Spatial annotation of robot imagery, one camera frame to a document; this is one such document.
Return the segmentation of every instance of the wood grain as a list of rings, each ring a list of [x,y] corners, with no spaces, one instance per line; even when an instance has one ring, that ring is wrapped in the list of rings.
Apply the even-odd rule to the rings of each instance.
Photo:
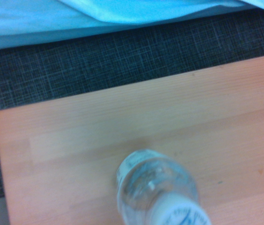
[[[122,225],[142,148],[190,170],[214,225],[264,225],[264,57],[0,111],[11,225]]]

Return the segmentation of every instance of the white bottle cap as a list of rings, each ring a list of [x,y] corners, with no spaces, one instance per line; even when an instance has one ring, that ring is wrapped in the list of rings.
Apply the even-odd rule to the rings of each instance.
[[[166,193],[155,202],[150,225],[211,225],[211,221],[191,199],[177,193]]]

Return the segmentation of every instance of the dark gray fabric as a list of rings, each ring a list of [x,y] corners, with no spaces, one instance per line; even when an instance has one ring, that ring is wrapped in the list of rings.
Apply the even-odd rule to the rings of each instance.
[[[0,109],[259,56],[262,10],[0,50]]]

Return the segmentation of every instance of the plastic water bottle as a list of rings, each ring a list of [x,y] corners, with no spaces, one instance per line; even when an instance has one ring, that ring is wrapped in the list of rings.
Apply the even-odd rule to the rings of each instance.
[[[120,165],[117,209],[126,225],[211,225],[189,172],[152,150],[133,152]]]

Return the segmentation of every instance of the wooden table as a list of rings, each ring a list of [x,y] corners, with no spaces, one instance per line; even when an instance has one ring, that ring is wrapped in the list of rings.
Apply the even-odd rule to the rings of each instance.
[[[0,111],[11,225],[122,225],[142,148],[190,170],[214,225],[264,225],[264,57]]]

